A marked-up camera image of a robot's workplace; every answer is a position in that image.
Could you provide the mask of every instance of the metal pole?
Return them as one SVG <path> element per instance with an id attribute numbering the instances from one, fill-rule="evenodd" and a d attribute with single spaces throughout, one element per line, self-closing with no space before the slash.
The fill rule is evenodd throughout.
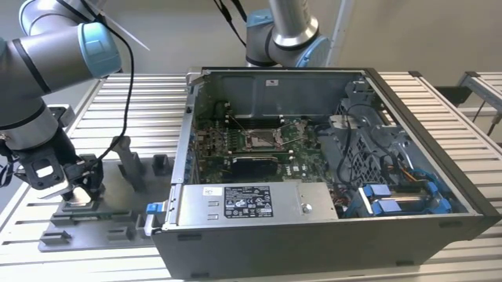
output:
<path id="1" fill-rule="evenodd" d="M 274 16 L 274 42 L 286 48 L 306 43 L 317 34 L 320 23 L 309 11 L 308 0 L 269 0 Z"/>

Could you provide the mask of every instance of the black cable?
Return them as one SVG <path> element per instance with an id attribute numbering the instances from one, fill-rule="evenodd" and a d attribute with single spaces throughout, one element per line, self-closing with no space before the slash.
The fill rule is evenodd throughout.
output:
<path id="1" fill-rule="evenodd" d="M 492 135 L 492 132 L 494 132 L 494 129 L 496 129 L 496 125 L 497 124 L 494 124 L 494 123 L 490 125 L 490 129 L 488 130 L 488 134 L 486 135 L 489 135 L 489 136 Z"/>
<path id="2" fill-rule="evenodd" d="M 338 180 L 345 185 L 348 185 L 349 187 L 352 187 L 353 185 L 352 185 L 350 181 L 346 181 L 342 178 L 342 165 L 344 165 L 345 159 L 348 158 L 348 154 L 349 154 L 349 147 L 352 145 L 352 135 L 353 135 L 353 127 L 352 127 L 352 123 L 350 123 L 349 118 L 348 118 L 348 137 L 345 139 L 345 148 L 344 148 L 342 158 L 341 158 L 338 166 L 337 166 L 337 177 L 338 177 Z"/>
<path id="3" fill-rule="evenodd" d="M 7 187 L 12 182 L 12 175 L 15 174 L 15 163 L 18 159 L 12 156 L 7 156 L 7 165 L 0 170 L 0 188 Z"/>
<path id="4" fill-rule="evenodd" d="M 243 5 L 241 4 L 241 1 L 239 0 L 231 0 L 231 1 L 235 5 L 237 10 L 239 11 L 239 14 L 241 14 L 241 17 L 243 18 L 243 21 L 249 22 L 249 16 L 246 14 L 246 11 L 245 11 Z"/>
<path id="5" fill-rule="evenodd" d="M 98 21 L 101 24 L 103 24 L 103 26 L 107 28 L 107 30 L 119 38 L 119 40 L 126 44 L 126 47 L 127 47 L 127 50 L 129 50 L 129 54 L 130 54 L 130 57 L 131 57 L 131 80 L 130 80 L 130 85 L 129 85 L 129 92 L 127 92 L 127 100 L 126 100 L 126 108 L 125 108 L 125 122 L 123 122 L 123 130 L 121 132 L 121 135 L 119 135 L 119 138 L 115 138 L 115 140 L 113 141 L 113 143 L 110 144 L 110 147 L 106 149 L 106 151 L 103 152 L 103 154 L 98 157 L 97 160 L 94 160 L 94 162 L 91 162 L 89 164 L 89 167 L 93 167 L 98 162 L 101 162 L 105 157 L 109 155 L 109 153 L 111 152 L 111 150 L 114 149 L 114 147 L 119 144 L 121 142 L 121 139 L 125 137 L 126 135 L 126 131 L 127 131 L 127 119 L 129 119 L 129 109 L 130 109 L 130 105 L 131 105 L 131 96 L 133 96 L 133 87 L 134 87 L 134 53 L 133 53 L 133 48 L 129 44 L 129 42 L 126 41 L 126 39 L 118 34 L 118 32 L 106 24 L 105 22 L 105 19 L 103 17 L 99 17 L 98 14 L 94 12 L 94 10 L 91 9 L 91 7 L 89 6 L 86 0 L 81 0 L 86 10 L 89 11 L 89 13 L 94 16 L 95 18 L 95 21 Z"/>
<path id="6" fill-rule="evenodd" d="M 229 12 L 229 9 L 227 9 L 226 4 L 223 4 L 223 0 L 219 0 L 219 4 L 222 5 L 222 7 L 219 6 L 217 0 L 213 0 L 213 2 L 214 2 L 214 4 L 217 5 L 218 10 L 219 10 L 219 12 L 222 13 L 223 17 L 226 18 L 226 21 L 227 21 L 227 23 L 229 23 L 229 25 L 230 25 L 230 28 L 233 29 L 233 31 L 234 31 L 234 33 L 235 33 L 235 35 L 237 35 L 237 37 L 238 37 L 241 43 L 242 43 L 242 44 L 245 45 L 245 47 L 246 47 L 246 42 L 245 42 L 243 39 L 241 38 L 241 35 L 239 35 L 239 33 L 238 33 L 237 29 L 235 29 L 235 26 L 234 26 L 234 23 L 233 23 L 233 16 L 231 16 L 231 14 L 230 14 L 230 12 Z"/>
<path id="7" fill-rule="evenodd" d="M 337 177 L 340 179 L 340 181 L 352 186 L 352 182 L 350 181 L 346 181 L 345 179 L 342 179 L 342 166 L 344 166 L 344 162 L 345 162 L 345 159 L 348 158 L 348 154 L 349 154 L 349 147 L 350 147 L 350 143 L 352 143 L 352 124 L 349 122 L 349 117 L 354 117 L 356 119 L 360 119 L 357 116 L 354 116 L 353 114 L 350 114 L 350 110 L 356 107 L 356 106 L 364 106 L 364 107 L 368 107 L 368 108 L 372 108 L 374 111 L 377 111 L 377 109 L 370 106 L 370 105 L 366 105 L 366 104 L 354 104 L 352 105 L 348 110 L 345 111 L 345 114 L 342 114 L 342 118 L 345 116 L 346 120 L 348 120 L 348 138 L 346 138 L 346 141 L 345 141 L 345 148 L 344 148 L 344 153 L 342 153 L 342 159 L 340 160 L 340 163 L 338 163 L 338 167 L 337 167 Z M 370 140 L 372 142 L 376 143 L 377 147 L 384 151 L 385 155 L 382 156 L 382 159 L 381 159 L 381 163 L 384 163 L 384 159 L 385 157 L 389 155 L 389 157 L 392 158 L 393 160 L 393 165 L 394 165 L 394 168 L 400 170 L 400 161 L 398 161 L 398 158 L 394 154 L 390 153 L 390 151 L 382 146 L 382 144 L 376 140 L 376 138 L 373 137 L 373 134 L 372 134 L 372 131 L 369 132 L 369 137 L 370 137 Z"/>
<path id="8" fill-rule="evenodd" d="M 478 118 L 478 115 L 480 115 L 481 109 L 485 107 L 485 103 L 486 103 L 486 101 L 484 101 L 484 102 L 481 103 L 480 109 L 478 109 L 477 114 L 474 115 L 474 118 L 473 118 L 473 123 L 477 121 L 477 118 Z"/>

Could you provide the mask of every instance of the label sticker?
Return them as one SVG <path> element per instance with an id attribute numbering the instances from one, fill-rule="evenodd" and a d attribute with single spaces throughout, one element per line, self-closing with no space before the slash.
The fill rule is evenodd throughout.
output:
<path id="1" fill-rule="evenodd" d="M 278 85 L 280 85 L 278 79 L 266 80 L 266 86 L 278 86 Z"/>
<path id="2" fill-rule="evenodd" d="M 226 217 L 273 217 L 270 186 L 226 187 Z"/>
<path id="3" fill-rule="evenodd" d="M 205 187 L 203 195 L 205 196 L 222 196 L 223 187 Z"/>

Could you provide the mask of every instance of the aluminum workbench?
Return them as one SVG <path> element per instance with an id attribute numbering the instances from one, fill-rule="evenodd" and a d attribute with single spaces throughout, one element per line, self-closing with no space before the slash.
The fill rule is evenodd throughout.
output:
<path id="1" fill-rule="evenodd" d="M 422 77 L 381 73 L 425 128 L 502 213 L 502 150 Z M 69 135 L 78 153 L 99 155 L 119 134 L 129 76 L 91 87 Z M 186 101 L 185 75 L 138 75 L 127 134 L 141 156 L 174 156 Z M 109 159 L 117 159 L 110 153 Z M 0 215 L 0 281 L 170 280 L 155 247 L 41 253 L 38 240 L 59 199 L 39 200 L 23 185 Z M 452 243 L 422 266 L 229 281 L 502 281 L 502 224 L 476 240 Z"/>

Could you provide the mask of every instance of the gray wall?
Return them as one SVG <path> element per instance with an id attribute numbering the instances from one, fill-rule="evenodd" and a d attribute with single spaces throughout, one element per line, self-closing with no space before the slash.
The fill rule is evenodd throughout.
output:
<path id="1" fill-rule="evenodd" d="M 501 71 L 501 0 L 356 0 L 341 66 L 420 71 L 436 85 Z"/>
<path id="2" fill-rule="evenodd" d="M 333 34 L 340 2 L 309 2 L 328 37 Z M 231 1 L 225 3 L 246 40 L 246 24 Z M 267 0 L 242 0 L 242 3 L 247 13 L 269 7 Z M 213 0 L 109 0 L 106 12 L 151 49 L 147 51 L 137 43 L 131 45 L 138 72 L 182 73 L 191 66 L 245 66 L 245 47 Z"/>

